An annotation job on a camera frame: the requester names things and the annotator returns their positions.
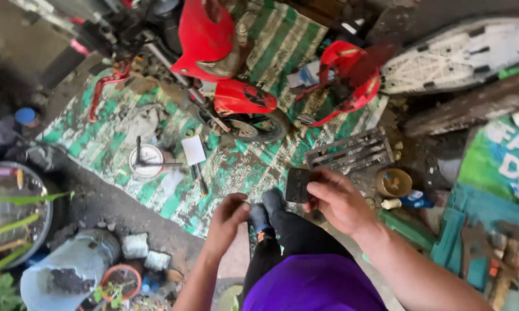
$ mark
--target white card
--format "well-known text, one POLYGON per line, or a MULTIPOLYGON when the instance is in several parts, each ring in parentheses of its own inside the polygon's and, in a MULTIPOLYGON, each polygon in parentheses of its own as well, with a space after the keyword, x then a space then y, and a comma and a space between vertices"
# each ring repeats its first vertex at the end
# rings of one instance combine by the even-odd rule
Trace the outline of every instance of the white card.
POLYGON ((196 135, 191 138, 183 139, 181 144, 183 144, 183 151, 185 152, 189 166, 206 161, 206 154, 204 153, 200 136, 196 135))

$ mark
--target leg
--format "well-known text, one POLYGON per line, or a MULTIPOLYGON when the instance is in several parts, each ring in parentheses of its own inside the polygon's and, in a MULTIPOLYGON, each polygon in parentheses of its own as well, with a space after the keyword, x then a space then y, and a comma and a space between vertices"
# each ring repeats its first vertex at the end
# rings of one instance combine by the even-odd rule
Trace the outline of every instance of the leg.
POLYGON ((262 201, 269 212, 271 225, 281 236, 279 243, 284 247, 283 257, 329 253, 354 260, 350 252, 323 228, 284 211, 285 203, 279 190, 263 193, 262 201))
POLYGON ((242 301, 248 295, 248 292, 267 272, 282 260, 281 247, 277 243, 275 230, 267 228, 258 234, 258 244, 254 251, 254 256, 250 260, 246 277, 244 278, 244 286, 242 288, 242 301))

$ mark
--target black pants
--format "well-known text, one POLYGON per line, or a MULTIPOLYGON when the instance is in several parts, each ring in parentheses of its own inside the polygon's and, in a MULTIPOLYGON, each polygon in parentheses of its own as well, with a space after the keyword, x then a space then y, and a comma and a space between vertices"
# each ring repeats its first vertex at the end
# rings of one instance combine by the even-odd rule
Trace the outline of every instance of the black pants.
POLYGON ((275 212, 270 217, 270 223, 281 238, 277 242, 272 230, 264 231, 263 241, 257 244, 246 272, 241 306, 252 286, 288 256, 337 254, 355 262, 350 252, 328 232, 296 214, 285 211, 275 212), (283 255, 279 244, 284 247, 283 255))

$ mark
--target red brake lever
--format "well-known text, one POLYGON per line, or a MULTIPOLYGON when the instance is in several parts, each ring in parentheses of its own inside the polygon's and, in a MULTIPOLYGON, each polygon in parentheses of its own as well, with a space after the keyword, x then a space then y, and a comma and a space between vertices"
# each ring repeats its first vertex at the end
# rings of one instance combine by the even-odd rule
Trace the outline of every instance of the red brake lever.
POLYGON ((89 110, 89 122, 96 122, 98 117, 96 116, 96 109, 102 96, 102 90, 104 85, 109 83, 125 81, 131 72, 131 60, 124 59, 120 62, 116 62, 113 65, 113 75, 104 77, 96 83, 94 87, 94 95, 92 96, 92 102, 90 103, 89 110))

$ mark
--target blue cap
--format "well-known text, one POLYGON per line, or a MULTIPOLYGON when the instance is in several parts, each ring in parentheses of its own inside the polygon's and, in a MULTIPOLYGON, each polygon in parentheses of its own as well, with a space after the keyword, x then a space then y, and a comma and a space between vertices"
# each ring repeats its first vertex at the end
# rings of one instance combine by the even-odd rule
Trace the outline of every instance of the blue cap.
POLYGON ((37 117, 37 113, 35 112, 35 110, 33 110, 31 108, 25 107, 25 108, 18 109, 18 111, 16 111, 16 114, 14 116, 15 116, 17 122, 19 122, 21 124, 30 124, 37 117))

